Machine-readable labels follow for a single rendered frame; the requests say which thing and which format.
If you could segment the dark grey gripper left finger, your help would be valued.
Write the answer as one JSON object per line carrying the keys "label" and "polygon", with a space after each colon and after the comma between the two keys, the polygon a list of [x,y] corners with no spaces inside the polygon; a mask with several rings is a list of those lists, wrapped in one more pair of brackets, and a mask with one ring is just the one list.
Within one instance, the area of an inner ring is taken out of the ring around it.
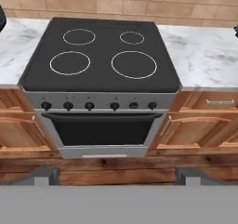
{"label": "dark grey gripper left finger", "polygon": [[41,165],[27,175],[6,181],[10,186],[52,186],[59,184],[60,170]]}

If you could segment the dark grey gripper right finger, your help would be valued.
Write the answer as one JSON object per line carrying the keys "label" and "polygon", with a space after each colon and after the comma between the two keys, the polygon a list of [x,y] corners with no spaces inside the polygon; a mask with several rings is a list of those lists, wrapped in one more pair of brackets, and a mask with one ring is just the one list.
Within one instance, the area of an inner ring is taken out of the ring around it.
{"label": "dark grey gripper right finger", "polygon": [[231,186],[232,182],[212,178],[197,167],[179,167],[175,170],[175,184],[183,186]]}

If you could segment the silver stove bottom drawer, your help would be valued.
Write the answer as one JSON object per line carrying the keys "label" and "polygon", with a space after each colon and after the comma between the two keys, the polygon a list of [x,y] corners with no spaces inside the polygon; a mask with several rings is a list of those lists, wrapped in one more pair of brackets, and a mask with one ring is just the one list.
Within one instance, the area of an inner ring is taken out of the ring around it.
{"label": "silver stove bottom drawer", "polygon": [[148,148],[143,146],[85,146],[62,147],[59,153],[64,159],[143,157]]}

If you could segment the black and silver stove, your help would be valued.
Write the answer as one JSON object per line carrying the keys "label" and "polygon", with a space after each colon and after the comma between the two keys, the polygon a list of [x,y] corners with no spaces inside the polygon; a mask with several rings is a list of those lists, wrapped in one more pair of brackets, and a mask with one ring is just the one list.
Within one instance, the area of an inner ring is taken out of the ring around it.
{"label": "black and silver stove", "polygon": [[[155,23],[54,18],[20,78],[20,87],[59,150],[62,143],[50,131],[52,126],[43,122],[42,112],[152,112],[162,113],[164,121],[180,82]],[[48,111],[41,107],[44,101],[52,104]],[[63,107],[67,101],[73,104],[69,111]],[[148,104],[153,101],[157,107],[152,111]],[[87,102],[95,108],[88,111]],[[112,102],[120,108],[111,109]],[[155,136],[143,147],[149,149]]]}

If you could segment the wooden cupboard door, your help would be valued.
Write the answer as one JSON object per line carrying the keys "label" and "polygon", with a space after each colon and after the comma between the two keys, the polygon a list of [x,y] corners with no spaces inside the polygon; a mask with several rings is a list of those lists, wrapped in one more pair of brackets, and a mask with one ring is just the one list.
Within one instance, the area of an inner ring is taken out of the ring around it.
{"label": "wooden cupboard door", "polygon": [[[160,137],[168,115],[172,121]],[[238,112],[169,112],[154,145],[158,150],[238,148]]]}
{"label": "wooden cupboard door", "polygon": [[32,121],[34,112],[0,112],[0,151],[50,151]]}

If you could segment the black glass oven door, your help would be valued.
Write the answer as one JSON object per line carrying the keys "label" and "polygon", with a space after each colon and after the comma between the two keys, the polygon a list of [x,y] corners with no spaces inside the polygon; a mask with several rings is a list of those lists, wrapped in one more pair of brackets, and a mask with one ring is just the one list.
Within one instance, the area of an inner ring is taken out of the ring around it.
{"label": "black glass oven door", "polygon": [[163,121],[162,113],[42,112],[58,144],[67,147],[145,146]]}

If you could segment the wooden drawer front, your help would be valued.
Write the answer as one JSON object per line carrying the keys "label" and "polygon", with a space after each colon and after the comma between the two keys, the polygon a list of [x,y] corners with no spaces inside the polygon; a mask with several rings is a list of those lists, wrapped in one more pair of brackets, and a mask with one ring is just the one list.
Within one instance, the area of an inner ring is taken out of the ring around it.
{"label": "wooden drawer front", "polygon": [[[205,100],[231,100],[232,105],[208,105]],[[179,91],[171,106],[171,112],[182,111],[233,111],[238,112],[238,92],[223,91]]]}
{"label": "wooden drawer front", "polygon": [[32,112],[33,107],[21,89],[0,89],[0,111]]}

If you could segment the black rounded object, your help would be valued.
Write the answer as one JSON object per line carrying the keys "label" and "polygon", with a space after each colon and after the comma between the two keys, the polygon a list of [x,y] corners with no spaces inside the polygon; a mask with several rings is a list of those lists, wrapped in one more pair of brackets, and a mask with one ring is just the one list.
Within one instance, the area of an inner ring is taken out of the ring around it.
{"label": "black rounded object", "polygon": [[6,26],[6,24],[7,24],[7,17],[6,17],[4,9],[0,5],[0,32],[3,31],[3,29]]}

